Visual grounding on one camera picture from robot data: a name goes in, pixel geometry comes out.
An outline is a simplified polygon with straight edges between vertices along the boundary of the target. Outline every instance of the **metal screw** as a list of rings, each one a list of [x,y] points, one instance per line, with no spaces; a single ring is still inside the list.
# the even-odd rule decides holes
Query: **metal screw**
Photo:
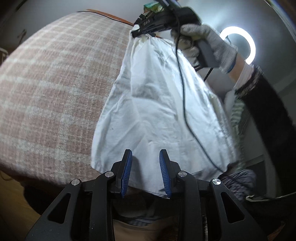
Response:
[[[72,180],[72,182],[71,182],[71,184],[72,184],[73,186],[76,186],[76,185],[78,185],[79,183],[80,183],[79,179],[74,179],[74,180]]]
[[[215,185],[220,185],[221,181],[218,178],[214,178],[212,181]]]
[[[105,173],[105,176],[106,176],[106,177],[112,177],[113,175],[114,175],[113,172],[106,172],[106,173]]]
[[[184,172],[184,171],[180,171],[180,172],[178,173],[178,175],[179,175],[180,177],[185,177],[185,176],[187,176],[187,173]]]

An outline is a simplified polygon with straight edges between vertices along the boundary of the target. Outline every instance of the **white wall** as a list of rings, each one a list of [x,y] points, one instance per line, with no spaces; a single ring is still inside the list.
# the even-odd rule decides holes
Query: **white wall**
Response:
[[[254,63],[275,84],[296,67],[296,43],[264,0],[180,0],[218,32],[229,26],[246,30],[256,45]]]
[[[45,25],[76,11],[95,9],[135,22],[143,5],[151,0],[28,0],[6,23],[0,34],[0,46],[15,47],[23,29],[29,36]]]
[[[245,159],[251,160],[263,154],[263,142],[254,121],[251,119],[246,127],[244,138]]]

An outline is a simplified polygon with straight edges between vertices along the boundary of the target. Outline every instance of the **ceiling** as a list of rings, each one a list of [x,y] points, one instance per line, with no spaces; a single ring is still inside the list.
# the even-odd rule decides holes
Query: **ceiling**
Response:
[[[256,45],[253,64],[261,67],[270,83],[279,82],[296,68],[296,43],[280,17],[264,0],[180,0],[179,3],[191,7],[203,23],[218,32],[229,26],[246,30]],[[169,38],[169,33],[162,37]],[[244,56],[248,53],[243,37],[233,34],[229,38],[240,53]],[[207,70],[200,72],[204,76]],[[228,76],[219,70],[211,73],[208,82],[221,92],[232,86]]]

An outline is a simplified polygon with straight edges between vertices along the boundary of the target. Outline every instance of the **black gripper frame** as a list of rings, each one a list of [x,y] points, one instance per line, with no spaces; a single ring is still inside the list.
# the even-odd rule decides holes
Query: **black gripper frame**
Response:
[[[170,161],[165,149],[161,152],[169,175],[171,198],[180,198],[182,203],[178,241],[205,239],[202,216],[206,216],[209,241],[267,240],[253,217],[219,179],[198,180],[188,172],[181,172],[179,164]]]
[[[178,32],[178,20],[180,26],[188,23],[194,23],[197,25],[202,24],[200,18],[191,8],[181,7],[180,4],[174,0],[157,1],[163,6],[164,10],[157,13],[150,12],[147,16],[141,14],[134,23],[140,26],[139,29],[132,32],[134,38],[142,34],[155,36],[155,32],[162,32],[170,29],[174,29]],[[212,48],[206,40],[195,40],[193,45],[197,46],[200,50],[197,57],[199,69],[218,68],[220,66],[215,59]]]
[[[111,199],[122,198],[122,178],[131,150],[96,179],[72,180],[44,211],[25,241],[114,241]]]

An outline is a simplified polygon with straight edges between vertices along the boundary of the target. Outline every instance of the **handheld device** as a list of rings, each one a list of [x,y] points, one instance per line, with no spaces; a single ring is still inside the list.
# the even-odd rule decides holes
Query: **handheld device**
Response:
[[[201,25],[201,20],[197,14],[189,7],[181,7],[175,0],[157,0],[163,7],[163,11],[154,13],[150,12],[147,16],[141,14],[136,20],[140,28],[132,32],[132,36],[139,37],[141,34],[152,34],[165,30],[175,29],[180,31],[180,26],[188,23]],[[219,63],[216,61],[212,48],[204,39],[191,39],[192,44],[197,46],[200,54],[197,57],[200,69],[218,68]]]

